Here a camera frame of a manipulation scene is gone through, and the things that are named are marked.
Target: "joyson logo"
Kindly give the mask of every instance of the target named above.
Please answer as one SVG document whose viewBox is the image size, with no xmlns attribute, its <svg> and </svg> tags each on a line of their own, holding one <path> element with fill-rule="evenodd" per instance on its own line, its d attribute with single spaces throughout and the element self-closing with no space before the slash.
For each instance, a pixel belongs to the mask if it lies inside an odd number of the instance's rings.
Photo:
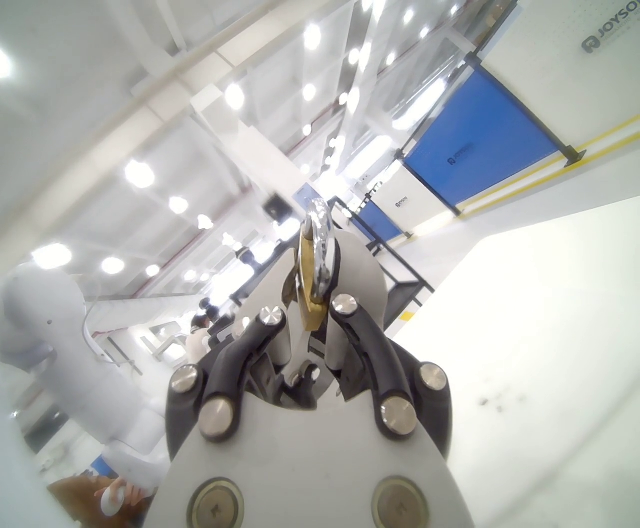
<svg viewBox="0 0 640 528">
<path fill-rule="evenodd" d="M 593 50 L 598 49 L 606 40 L 610 39 L 620 29 L 624 28 L 632 20 L 638 18 L 640 14 L 640 0 L 633 0 L 629 2 L 625 7 L 611 17 L 603 26 L 598 30 L 597 35 L 591 35 L 582 43 L 582 48 L 587 53 L 593 53 Z"/>
<path fill-rule="evenodd" d="M 462 147 L 459 151 L 457 151 L 453 156 L 448 158 L 447 163 L 449 165 L 455 165 L 461 157 L 468 154 L 474 148 L 473 143 L 467 143 L 464 147 Z"/>
</svg>

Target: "metal ring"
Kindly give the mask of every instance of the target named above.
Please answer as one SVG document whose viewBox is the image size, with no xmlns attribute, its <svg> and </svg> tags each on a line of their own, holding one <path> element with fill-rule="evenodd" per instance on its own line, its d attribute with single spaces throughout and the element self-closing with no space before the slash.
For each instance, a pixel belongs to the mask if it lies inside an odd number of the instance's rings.
<svg viewBox="0 0 640 528">
<path fill-rule="evenodd" d="M 307 217 L 302 227 L 302 236 L 313 241 L 314 276 L 311 300 L 322 303 L 329 293 L 335 269 L 335 232 L 331 210 L 327 203 L 315 198 L 309 203 Z"/>
</svg>

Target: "silver screw cap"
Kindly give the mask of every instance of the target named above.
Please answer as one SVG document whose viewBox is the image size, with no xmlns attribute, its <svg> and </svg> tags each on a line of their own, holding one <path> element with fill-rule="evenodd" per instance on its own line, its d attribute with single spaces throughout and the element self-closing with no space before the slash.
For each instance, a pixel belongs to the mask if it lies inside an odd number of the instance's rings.
<svg viewBox="0 0 640 528">
<path fill-rule="evenodd" d="M 198 427 L 202 436 L 215 440 L 224 435 L 234 420 L 234 406 L 228 398 L 216 396 L 206 402 L 198 416 Z"/>
<path fill-rule="evenodd" d="M 420 367 L 420 378 L 431 390 L 442 390 L 447 386 L 447 375 L 433 363 L 425 363 Z"/>
<path fill-rule="evenodd" d="M 282 316 L 282 308 L 279 306 L 273 308 L 265 306 L 260 310 L 260 321 L 265 326 L 277 326 L 282 321 Z"/>
<path fill-rule="evenodd" d="M 380 406 L 382 421 L 389 431 L 406 436 L 413 433 L 418 417 L 410 402 L 399 396 L 390 396 Z"/>
<path fill-rule="evenodd" d="M 358 302 L 348 293 L 341 293 L 332 301 L 333 309 L 342 316 L 350 316 L 358 309 Z"/>
<path fill-rule="evenodd" d="M 169 386 L 178 394 L 189 392 L 198 381 L 198 369 L 196 365 L 183 365 L 171 376 Z"/>
</svg>

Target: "metal bolt head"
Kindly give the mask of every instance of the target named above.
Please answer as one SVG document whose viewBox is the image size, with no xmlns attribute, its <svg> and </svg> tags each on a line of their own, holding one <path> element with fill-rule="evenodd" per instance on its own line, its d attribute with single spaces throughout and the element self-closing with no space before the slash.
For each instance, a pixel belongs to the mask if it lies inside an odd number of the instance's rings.
<svg viewBox="0 0 640 528">
<path fill-rule="evenodd" d="M 341 293 L 336 296 L 331 305 L 342 316 L 350 316 L 358 309 L 358 302 L 348 293 Z"/>
<path fill-rule="evenodd" d="M 194 493 L 189 505 L 193 528 L 239 528 L 244 501 L 238 487 L 226 479 L 215 479 Z"/>
<path fill-rule="evenodd" d="M 216 396 L 206 402 L 198 415 L 198 427 L 202 436 L 215 440 L 224 435 L 234 420 L 234 406 L 224 396 Z"/>
<path fill-rule="evenodd" d="M 442 390 L 447 386 L 447 375 L 433 363 L 425 363 L 420 367 L 420 379 L 431 390 Z"/>
<path fill-rule="evenodd" d="M 402 477 L 384 479 L 373 495 L 372 513 L 378 528 L 424 528 L 429 510 L 417 486 Z"/>
<path fill-rule="evenodd" d="M 189 392 L 198 381 L 198 367 L 196 365 L 183 365 L 171 376 L 169 385 L 171 390 L 178 394 Z"/>
<path fill-rule="evenodd" d="M 264 326 L 277 326 L 282 321 L 282 308 L 276 306 L 271 308 L 269 306 L 265 306 L 262 310 L 260 310 L 260 321 Z"/>
<path fill-rule="evenodd" d="M 242 334 L 250 324 L 251 324 L 251 319 L 249 319 L 249 317 L 236 319 L 232 329 L 232 334 L 234 336 L 234 339 L 238 339 L 240 336 L 242 336 Z"/>
<path fill-rule="evenodd" d="M 399 396 L 390 396 L 384 400 L 380 411 L 387 429 L 397 435 L 410 435 L 418 423 L 413 405 Z"/>
</svg>

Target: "floor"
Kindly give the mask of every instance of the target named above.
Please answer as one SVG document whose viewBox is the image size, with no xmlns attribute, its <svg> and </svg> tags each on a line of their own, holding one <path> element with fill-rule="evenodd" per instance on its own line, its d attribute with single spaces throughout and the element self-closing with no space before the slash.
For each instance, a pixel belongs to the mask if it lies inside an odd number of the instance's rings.
<svg viewBox="0 0 640 528">
<path fill-rule="evenodd" d="M 433 287 L 437 288 L 480 240 L 501 232 L 553 220 L 640 195 L 640 149 L 631 144 L 508 202 L 396 248 Z M 389 255 L 380 261 L 408 280 Z"/>
</svg>

